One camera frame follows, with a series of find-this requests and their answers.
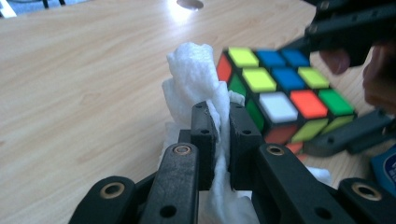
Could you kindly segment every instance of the rubik's cube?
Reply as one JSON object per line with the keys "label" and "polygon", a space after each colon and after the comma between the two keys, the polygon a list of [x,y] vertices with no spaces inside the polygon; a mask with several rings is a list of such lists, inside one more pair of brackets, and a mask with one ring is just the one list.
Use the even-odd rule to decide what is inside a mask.
{"label": "rubik's cube", "polygon": [[301,144],[354,118],[354,108],[295,49],[228,48],[219,80],[245,96],[247,112],[267,143]]}

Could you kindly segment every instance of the human hand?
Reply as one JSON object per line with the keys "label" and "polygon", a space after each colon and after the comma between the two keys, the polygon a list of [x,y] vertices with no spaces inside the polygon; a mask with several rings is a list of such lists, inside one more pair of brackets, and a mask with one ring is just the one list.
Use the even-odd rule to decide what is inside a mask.
{"label": "human hand", "polygon": [[[343,49],[321,51],[320,57],[336,75],[344,73],[350,58]],[[365,101],[396,115],[396,42],[374,46],[372,59],[363,70]]]}

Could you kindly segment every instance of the light wood surface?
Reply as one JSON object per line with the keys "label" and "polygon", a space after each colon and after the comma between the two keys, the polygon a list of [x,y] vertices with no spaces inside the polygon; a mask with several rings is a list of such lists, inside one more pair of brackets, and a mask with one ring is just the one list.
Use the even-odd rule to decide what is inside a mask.
{"label": "light wood surface", "polygon": [[[315,9],[297,0],[93,0],[0,20],[0,222],[66,223],[98,180],[137,182],[157,168],[171,117],[161,84],[166,54],[192,41],[214,48],[278,48]],[[361,68],[333,77],[358,111]],[[366,176],[371,153],[305,163],[341,178]]]}

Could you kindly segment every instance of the white tissue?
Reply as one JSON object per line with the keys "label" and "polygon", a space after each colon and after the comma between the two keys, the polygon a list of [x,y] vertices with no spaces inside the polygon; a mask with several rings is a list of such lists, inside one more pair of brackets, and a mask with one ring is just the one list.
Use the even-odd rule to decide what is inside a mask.
{"label": "white tissue", "polygon": [[227,167],[230,159],[230,100],[243,105],[242,95],[227,91],[219,81],[213,61],[213,49],[208,45],[185,43],[167,55],[172,78],[163,83],[163,93],[174,122],[166,123],[163,152],[177,142],[180,129],[191,128],[191,109],[206,101],[218,132],[216,167],[212,188],[208,194],[205,214],[216,223],[259,223],[248,196],[232,191]]}

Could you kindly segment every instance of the crumpled tissue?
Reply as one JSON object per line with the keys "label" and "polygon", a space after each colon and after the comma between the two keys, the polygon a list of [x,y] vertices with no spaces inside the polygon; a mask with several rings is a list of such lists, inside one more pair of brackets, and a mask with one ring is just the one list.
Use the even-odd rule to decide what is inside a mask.
{"label": "crumpled tissue", "polygon": [[[230,101],[243,105],[244,97],[228,92],[227,83],[218,80],[213,49],[206,44],[182,44],[167,55],[167,61],[172,78],[163,82],[163,94],[174,122],[165,124],[163,153],[177,143],[181,129],[191,128],[192,107],[206,101],[219,139],[216,143],[215,177],[207,194],[205,214],[216,223],[259,223],[249,197],[231,189],[230,174],[227,172],[230,160]],[[320,180],[330,183],[327,170],[314,171],[316,177],[320,176]]]}

